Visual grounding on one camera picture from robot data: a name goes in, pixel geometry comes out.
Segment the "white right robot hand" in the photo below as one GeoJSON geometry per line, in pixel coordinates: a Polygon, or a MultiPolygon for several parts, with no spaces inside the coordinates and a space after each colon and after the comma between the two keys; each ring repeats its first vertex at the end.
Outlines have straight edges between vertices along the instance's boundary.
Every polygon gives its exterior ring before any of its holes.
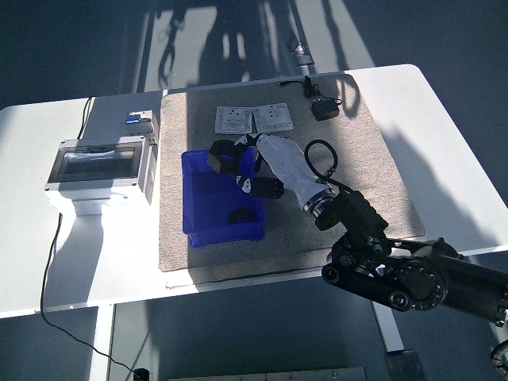
{"type": "Polygon", "coordinates": [[[272,173],[284,185],[284,189],[294,192],[298,205],[308,213],[319,202],[335,195],[327,182],[318,182],[318,177],[306,162],[304,152],[289,138],[248,134],[239,139],[234,146],[236,148],[255,146],[272,173]]]}

